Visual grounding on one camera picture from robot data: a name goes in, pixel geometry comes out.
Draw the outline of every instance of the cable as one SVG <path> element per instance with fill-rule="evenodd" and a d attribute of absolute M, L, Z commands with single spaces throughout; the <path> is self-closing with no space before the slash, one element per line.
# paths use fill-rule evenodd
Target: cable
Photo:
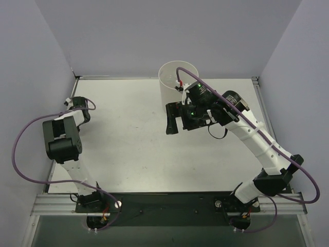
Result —
<path fill-rule="evenodd" d="M 75 203 L 78 203 L 77 201 L 75 201 L 75 200 L 72 199 L 72 194 L 70 194 L 70 199 L 71 199 L 71 201 L 73 201 Z"/>
<path fill-rule="evenodd" d="M 217 140 L 223 139 L 227 135 L 227 132 L 228 132 L 228 130 L 225 128 L 225 133 L 224 133 L 223 137 L 221 137 L 221 138 L 216 137 L 210 133 L 210 125 L 208 125 L 208 133 Z"/>
<path fill-rule="evenodd" d="M 245 230 L 245 231 L 243 231 L 243 230 L 237 228 L 237 230 L 238 230 L 239 232 L 243 232 L 243 233 L 259 233 L 259 232 L 261 232 L 261 231 L 263 231 L 263 230 L 266 230 L 266 229 L 268 229 L 268 228 L 270 228 L 271 226 L 274 225 L 274 223 L 276 222 L 276 220 L 277 220 L 277 218 L 278 218 L 278 207 L 277 207 L 277 204 L 276 204 L 276 202 L 273 200 L 272 197 L 269 197 L 269 196 L 267 196 L 267 195 L 263 195 L 263 196 L 265 196 L 265 197 L 267 197 L 268 199 L 270 199 L 270 200 L 272 201 L 273 205 L 274 205 L 274 208 L 275 208 L 275 211 L 276 211 L 276 212 L 275 212 L 275 214 L 274 214 L 274 217 L 273 217 L 272 222 L 269 223 L 269 224 L 266 225 L 266 226 L 263 226 L 263 227 L 261 227 L 261 228 L 259 228 L 259 229 L 255 229 L 255 230 Z M 230 224 L 231 224 L 231 225 L 232 225 L 233 221 L 234 221 L 234 218 L 231 218 L 231 219 L 230 219 Z"/>
<path fill-rule="evenodd" d="M 88 102 L 90 102 L 91 104 L 93 104 L 94 108 L 75 108 L 75 109 L 72 109 L 70 111 L 77 111 L 77 110 L 96 110 L 96 105 L 90 100 L 90 99 L 87 99 L 86 100 Z M 63 115 L 67 112 L 70 112 L 70 111 L 65 111 L 64 113 L 56 113 L 56 114 L 49 114 L 49 115 L 45 115 L 45 116 L 41 116 L 41 117 L 37 117 L 33 120 L 31 120 L 30 122 L 28 122 L 22 129 L 21 131 L 18 133 L 15 141 L 14 141 L 14 144 L 13 144 L 13 147 L 12 147 L 12 150 L 11 150 L 11 163 L 12 163 L 12 166 L 14 168 L 14 170 L 16 171 L 16 173 L 22 177 L 23 179 L 29 181 L 29 182 L 32 182 L 32 183 L 36 183 L 36 184 L 60 184 L 60 183 L 78 183 L 78 184 L 82 184 L 86 187 L 89 187 L 91 189 L 95 189 L 97 191 L 100 191 L 102 193 L 104 193 L 105 195 L 109 196 L 110 198 L 112 198 L 115 203 L 118 203 L 117 199 L 112 196 L 110 193 L 106 192 L 105 190 L 102 190 L 101 188 L 97 188 L 95 186 L 92 186 L 92 185 L 89 185 L 89 184 L 86 184 L 85 182 L 82 182 L 82 181 L 79 181 L 79 180 L 58 180 L 58 181 L 39 181 L 39 180 L 35 180 L 35 179 L 31 179 L 27 176 L 25 176 L 24 174 L 21 173 L 21 171 L 18 169 L 17 167 L 17 164 L 16 164 L 16 160 L 15 160 L 15 154 L 16 154 L 16 148 L 17 148 L 17 144 L 20 140 L 20 138 L 22 137 L 23 133 L 25 132 L 25 130 L 34 122 L 38 121 L 38 120 L 41 120 L 41 119 L 44 119 L 44 118 L 48 118 L 48 117 L 55 117 L 55 116 L 59 116 L 59 115 Z M 117 216 L 111 221 L 109 222 L 105 227 L 108 228 L 111 224 L 113 224 L 113 222 L 116 221 L 116 219 L 119 217 L 119 214 L 117 214 Z"/>
<path fill-rule="evenodd" d="M 193 77 L 195 80 L 197 80 L 200 84 L 202 84 L 203 86 L 205 86 L 210 92 L 212 92 L 214 95 L 216 95 L 220 100 L 222 100 L 225 104 L 229 105 L 236 113 L 238 113 L 253 129 L 256 129 L 256 126 L 245 116 L 242 114 L 242 112 L 240 112 L 230 101 L 228 101 L 225 97 L 223 97 L 222 95 L 220 95 L 219 93 L 217 93 L 214 89 L 212 89 L 207 83 L 205 83 L 204 81 L 202 81 L 202 79 L 200 79 L 198 76 L 196 76 L 195 74 L 193 74 L 192 72 L 188 71 L 185 68 L 182 67 L 178 67 L 176 69 L 176 74 L 177 74 L 177 79 L 180 80 L 179 78 L 179 71 L 183 71 L 186 74 L 190 75 L 191 77 Z M 258 133 L 263 137 L 263 139 L 269 144 L 271 145 L 271 141 L 267 138 L 267 136 L 261 131 L 258 130 Z M 308 178 L 309 180 L 313 183 L 315 190 L 316 190 L 316 196 L 314 197 L 314 199 L 310 200 L 310 201 L 303 201 L 303 200 L 297 200 L 297 199 L 293 199 L 293 198 L 289 198 L 286 197 L 282 194 L 278 194 L 278 196 L 294 201 L 294 202 L 299 202 L 299 203 L 303 203 L 303 204 L 312 204 L 315 203 L 319 200 L 320 198 L 320 188 L 317 184 L 317 182 L 314 180 L 314 178 L 299 164 L 297 164 L 295 161 L 293 161 L 290 157 L 288 157 L 287 155 L 285 155 L 283 152 L 281 152 L 281 150 L 279 150 L 277 147 L 275 147 L 274 145 L 272 146 L 272 148 L 279 153 L 282 157 L 284 157 L 286 160 L 288 160 L 290 163 L 292 163 L 294 166 L 296 166 L 299 170 L 301 170 Z"/>

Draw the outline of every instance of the gray panel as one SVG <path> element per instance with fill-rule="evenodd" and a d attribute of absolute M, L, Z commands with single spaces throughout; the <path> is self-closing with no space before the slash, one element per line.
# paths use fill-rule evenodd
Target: gray panel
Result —
<path fill-rule="evenodd" d="M 252 227 L 271 222 L 273 216 L 253 217 Z M 40 217 L 34 247 L 55 246 L 266 246 L 303 247 L 296 216 L 279 216 L 270 229 L 256 234 L 234 233 L 220 227 L 113 227 L 88 233 L 82 217 Z"/>
<path fill-rule="evenodd" d="M 317 246 L 328 246 L 329 187 L 329 1 L 304 0 L 261 75 L 261 91 L 278 142 L 301 154 L 304 167 L 319 183 L 319 202 L 308 205 Z M 305 199 L 315 196 L 308 179 L 297 172 L 294 188 Z"/>
<path fill-rule="evenodd" d="M 20 246 L 41 185 L 21 179 L 10 153 L 19 130 L 37 116 L 62 110 L 74 83 L 65 57 L 33 0 L 0 1 L 1 246 Z M 41 123 L 22 137 L 16 161 L 22 172 L 46 179 L 51 161 Z"/>
<path fill-rule="evenodd" d="M 300 0 L 36 0 L 77 75 L 157 76 L 171 60 L 204 78 L 259 75 Z"/>

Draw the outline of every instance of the wall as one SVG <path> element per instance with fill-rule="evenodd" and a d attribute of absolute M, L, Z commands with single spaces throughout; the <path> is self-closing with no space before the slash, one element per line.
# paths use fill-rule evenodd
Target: wall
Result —
<path fill-rule="evenodd" d="M 42 186 L 21 179 L 11 166 L 11 147 L 29 120 L 62 110 L 74 77 L 63 52 L 33 0 L 0 2 L 0 239 L 20 246 L 35 195 Z M 41 122 L 28 129 L 17 148 L 22 172 L 46 179 Z"/>
<path fill-rule="evenodd" d="M 172 60 L 206 78 L 258 76 L 301 0 L 36 0 L 76 75 L 157 76 Z"/>
<path fill-rule="evenodd" d="M 260 81 L 277 139 L 305 158 L 303 166 L 319 183 L 321 199 L 307 207 L 317 246 L 329 242 L 328 10 L 327 0 L 302 1 Z M 301 172 L 295 177 L 296 189 L 312 199 L 312 184 Z"/>

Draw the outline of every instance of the table surface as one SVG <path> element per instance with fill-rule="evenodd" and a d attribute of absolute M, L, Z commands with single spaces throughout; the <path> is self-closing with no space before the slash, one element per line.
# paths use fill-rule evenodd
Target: table surface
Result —
<path fill-rule="evenodd" d="M 223 94 L 239 93 L 264 121 L 250 79 L 208 79 Z M 159 81 L 80 80 L 76 96 L 95 102 L 91 121 L 81 126 L 79 156 L 90 175 L 108 192 L 228 191 L 256 176 L 261 165 L 232 133 L 212 138 L 207 128 L 166 135 Z M 221 137 L 224 128 L 212 126 Z M 52 180 L 70 179 L 55 164 Z M 73 183 L 52 184 L 49 193 L 77 192 Z"/>

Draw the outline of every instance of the purple cable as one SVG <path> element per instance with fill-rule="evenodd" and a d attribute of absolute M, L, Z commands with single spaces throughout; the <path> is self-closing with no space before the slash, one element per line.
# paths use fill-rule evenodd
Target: purple cable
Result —
<path fill-rule="evenodd" d="M 176 69 L 176 74 L 177 74 L 177 80 L 179 81 L 179 71 L 183 71 L 186 74 L 190 75 L 191 77 L 193 77 L 195 80 L 197 80 L 200 84 L 202 84 L 203 86 L 205 86 L 209 91 L 211 91 L 214 95 L 216 95 L 220 100 L 222 100 L 223 102 L 225 102 L 227 105 L 229 105 L 233 110 L 235 110 L 236 113 L 238 113 L 253 129 L 256 129 L 256 126 L 246 117 L 242 114 L 242 112 L 240 112 L 230 101 L 228 101 L 226 98 L 224 98 L 222 95 L 220 95 L 219 93 L 217 93 L 214 89 L 212 89 L 207 83 L 205 83 L 204 81 L 202 81 L 202 79 L 200 79 L 198 76 L 196 76 L 195 74 L 193 74 L 192 72 L 188 71 L 185 68 L 182 67 L 178 67 Z M 266 135 L 261 131 L 258 130 L 258 133 L 263 137 L 263 139 L 269 144 L 271 145 L 271 141 L 266 137 Z M 296 166 L 299 170 L 301 170 L 309 179 L 310 181 L 313 183 L 315 190 L 316 190 L 316 196 L 313 200 L 310 201 L 303 201 L 303 200 L 297 200 L 294 198 L 290 198 L 290 197 L 286 197 L 282 194 L 278 194 L 279 197 L 294 201 L 294 202 L 299 202 L 299 203 L 303 203 L 303 204 L 312 204 L 315 203 L 319 200 L 320 198 L 320 188 L 317 184 L 317 182 L 312 178 L 312 176 L 299 164 L 297 164 L 295 161 L 293 161 L 290 157 L 288 157 L 287 155 L 285 155 L 283 152 L 281 152 L 281 150 L 279 150 L 277 147 L 272 146 L 272 148 L 279 153 L 281 156 L 283 156 L 286 160 L 288 160 L 289 162 L 291 162 L 294 166 Z"/>
<path fill-rule="evenodd" d="M 241 229 L 238 229 L 238 228 L 237 228 L 237 230 L 238 230 L 239 232 L 242 232 L 242 233 L 259 233 L 259 232 L 261 232 L 261 231 L 263 231 L 263 230 L 266 230 L 266 229 L 268 229 L 268 228 L 270 228 L 271 226 L 274 225 L 274 223 L 276 222 L 276 220 L 277 220 L 277 218 L 278 218 L 278 207 L 277 207 L 277 204 L 275 203 L 275 201 L 274 201 L 271 197 L 269 197 L 269 196 L 267 196 L 267 195 L 264 195 L 264 196 L 267 197 L 268 199 L 270 199 L 270 200 L 272 201 L 272 203 L 273 203 L 273 205 L 274 205 L 274 208 L 275 208 L 275 210 L 276 210 L 272 222 L 269 223 L 268 225 L 264 226 L 264 227 L 261 227 L 261 228 L 259 228 L 259 229 L 255 229 L 255 230 L 245 230 L 245 231 L 242 231 Z M 234 218 L 231 218 L 231 219 L 230 219 L 230 224 L 231 224 L 231 225 L 233 224 L 233 220 L 234 220 Z"/>
<path fill-rule="evenodd" d="M 41 117 L 37 117 L 37 118 L 31 120 L 30 122 L 28 122 L 28 123 L 22 128 L 22 130 L 19 132 L 19 134 L 17 135 L 17 137 L 16 137 L 16 139 L 15 139 L 15 141 L 14 141 L 14 144 L 13 144 L 13 147 L 12 147 L 12 150 L 11 150 L 11 163 L 12 163 L 12 166 L 13 166 L 14 170 L 16 171 L 16 173 L 17 173 L 20 177 L 24 178 L 25 180 L 27 180 L 27 181 L 29 181 L 29 182 L 36 183 L 36 184 L 60 184 L 60 183 L 78 183 L 78 184 L 82 184 L 82 185 L 84 185 L 84 186 L 86 186 L 86 187 L 89 187 L 89 188 L 91 188 L 91 189 L 95 189 L 95 190 L 98 190 L 98 191 L 104 193 L 105 195 L 107 195 L 107 196 L 109 196 L 110 198 L 112 198 L 112 199 L 115 201 L 115 203 L 117 203 L 117 205 L 119 205 L 117 199 L 116 199 L 114 196 L 112 196 L 110 193 L 106 192 L 105 190 L 102 190 L 102 189 L 97 188 L 97 187 L 95 187 L 95 186 L 91 186 L 91 185 L 86 184 L 86 183 L 84 183 L 84 182 L 82 182 L 82 181 L 79 181 L 79 180 L 58 180 L 58 181 L 39 181 L 39 180 L 34 180 L 34 179 L 28 178 L 27 176 L 25 176 L 24 174 L 22 174 L 21 171 L 18 169 L 17 164 L 16 164 L 15 153 L 16 153 L 17 144 L 18 144 L 20 138 L 22 137 L 24 131 L 25 131 L 25 130 L 26 130 L 26 129 L 27 129 L 32 123 L 34 123 L 34 122 L 36 122 L 36 121 L 38 121 L 38 120 L 40 120 L 40 119 L 44 119 L 44 118 L 48 118 L 48 117 L 55 117 L 55 116 L 63 115 L 63 114 L 65 114 L 65 113 L 68 113 L 68 112 L 71 112 L 71 111 L 77 111 L 77 110 L 91 110 L 91 111 L 93 111 L 93 110 L 96 110 L 96 105 L 95 105 L 90 99 L 87 99 L 87 98 L 86 98 L 86 100 L 89 101 L 90 103 L 92 103 L 93 106 L 94 106 L 94 108 L 75 108 L 75 109 L 72 109 L 72 110 L 66 111 L 66 112 L 64 112 L 64 113 L 61 112 L 61 113 L 49 114 L 49 115 L 45 115 L 45 116 L 41 116 Z M 114 218 L 111 222 L 109 222 L 105 227 L 103 227 L 103 228 L 101 228 L 101 229 L 104 230 L 104 229 L 108 228 L 111 224 L 113 224 L 113 223 L 117 220 L 118 217 L 119 217 L 119 213 L 117 213 L 117 215 L 115 216 L 115 218 Z"/>

